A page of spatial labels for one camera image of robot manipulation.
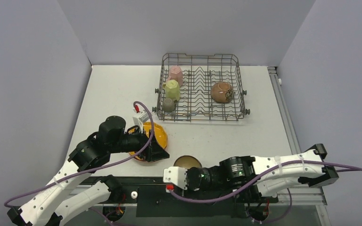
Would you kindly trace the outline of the pink mug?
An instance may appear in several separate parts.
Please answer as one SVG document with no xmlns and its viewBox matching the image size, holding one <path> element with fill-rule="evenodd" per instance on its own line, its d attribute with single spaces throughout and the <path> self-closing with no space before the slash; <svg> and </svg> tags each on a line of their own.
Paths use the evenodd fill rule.
<svg viewBox="0 0 362 226">
<path fill-rule="evenodd" d="M 174 65 L 170 67 L 167 81 L 169 80 L 177 81 L 180 87 L 183 85 L 183 73 L 179 66 Z"/>
</svg>

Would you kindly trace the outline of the pale yellow mug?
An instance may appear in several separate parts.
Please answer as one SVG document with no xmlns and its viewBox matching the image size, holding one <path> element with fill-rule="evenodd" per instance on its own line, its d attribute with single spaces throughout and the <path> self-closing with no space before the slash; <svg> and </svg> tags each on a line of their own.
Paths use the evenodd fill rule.
<svg viewBox="0 0 362 226">
<path fill-rule="evenodd" d="M 162 88 L 165 91 L 165 98 L 169 98 L 173 101 L 178 102 L 181 97 L 180 86 L 176 80 L 168 80 L 163 85 Z"/>
</svg>

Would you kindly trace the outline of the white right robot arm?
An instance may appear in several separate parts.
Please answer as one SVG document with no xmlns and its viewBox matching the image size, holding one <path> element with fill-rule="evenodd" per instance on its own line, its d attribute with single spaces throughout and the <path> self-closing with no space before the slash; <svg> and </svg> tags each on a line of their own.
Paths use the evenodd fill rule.
<svg viewBox="0 0 362 226">
<path fill-rule="evenodd" d="M 339 176 L 335 167 L 322 164 L 326 156 L 323 144 L 315 144 L 303 153 L 288 156 L 234 156 L 210 168 L 188 169 L 186 185 L 194 191 L 235 191 L 259 176 L 247 188 L 248 197 L 259 201 L 300 184 L 322 187 L 336 182 Z"/>
</svg>

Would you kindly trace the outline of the brown ceramic bowl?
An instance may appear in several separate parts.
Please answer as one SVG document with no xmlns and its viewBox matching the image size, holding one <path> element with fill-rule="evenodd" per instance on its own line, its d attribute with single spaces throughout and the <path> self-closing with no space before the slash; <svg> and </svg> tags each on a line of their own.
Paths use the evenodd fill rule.
<svg viewBox="0 0 362 226">
<path fill-rule="evenodd" d="M 190 168 L 201 168 L 202 164 L 201 162 L 195 158 L 194 156 L 191 155 L 183 155 L 180 156 L 179 158 L 177 158 L 173 164 L 173 166 L 175 167 L 182 167 L 185 169 L 190 169 Z"/>
<path fill-rule="evenodd" d="M 234 96 L 233 87 L 229 82 L 220 81 L 211 87 L 211 98 L 217 103 L 229 103 Z"/>
</svg>

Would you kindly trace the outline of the small grey-green cup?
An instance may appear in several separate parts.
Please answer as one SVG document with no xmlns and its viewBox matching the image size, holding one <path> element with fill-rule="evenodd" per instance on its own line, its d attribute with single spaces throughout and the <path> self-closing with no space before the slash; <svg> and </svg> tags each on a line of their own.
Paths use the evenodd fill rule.
<svg viewBox="0 0 362 226">
<path fill-rule="evenodd" d="M 171 98 L 165 98 L 163 100 L 163 111 L 166 113 L 171 113 L 175 110 L 176 101 Z"/>
</svg>

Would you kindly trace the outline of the grey wire dish rack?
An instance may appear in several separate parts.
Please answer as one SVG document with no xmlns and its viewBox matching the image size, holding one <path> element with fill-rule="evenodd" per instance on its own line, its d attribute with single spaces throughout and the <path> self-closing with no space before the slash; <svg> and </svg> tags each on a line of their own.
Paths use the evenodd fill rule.
<svg viewBox="0 0 362 226">
<path fill-rule="evenodd" d="M 164 84 L 172 66 L 179 66 L 183 74 L 181 97 L 175 109 L 164 110 Z M 218 82 L 230 84 L 231 100 L 219 103 L 211 96 L 212 87 Z M 166 53 L 162 57 L 156 106 L 152 108 L 163 121 L 239 121 L 250 115 L 245 105 L 247 91 L 243 89 L 239 59 L 234 54 L 187 55 Z"/>
</svg>

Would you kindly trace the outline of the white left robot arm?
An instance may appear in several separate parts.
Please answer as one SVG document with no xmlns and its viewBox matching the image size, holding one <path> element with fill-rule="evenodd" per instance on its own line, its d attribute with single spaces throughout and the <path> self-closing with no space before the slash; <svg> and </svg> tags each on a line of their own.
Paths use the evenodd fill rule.
<svg viewBox="0 0 362 226">
<path fill-rule="evenodd" d="M 68 195 L 98 170 L 110 168 L 111 155 L 128 153 L 129 159 L 156 162 L 170 157 L 157 141 L 152 114 L 144 111 L 134 117 L 134 126 L 126 129 L 125 119 L 109 116 L 96 132 L 80 142 L 69 154 L 61 169 L 44 187 L 31 192 L 33 198 L 21 206 L 8 207 L 8 217 L 17 226 L 58 226 L 95 203 L 117 202 L 122 186 L 112 175 L 104 176 L 94 187 L 72 198 Z"/>
</svg>

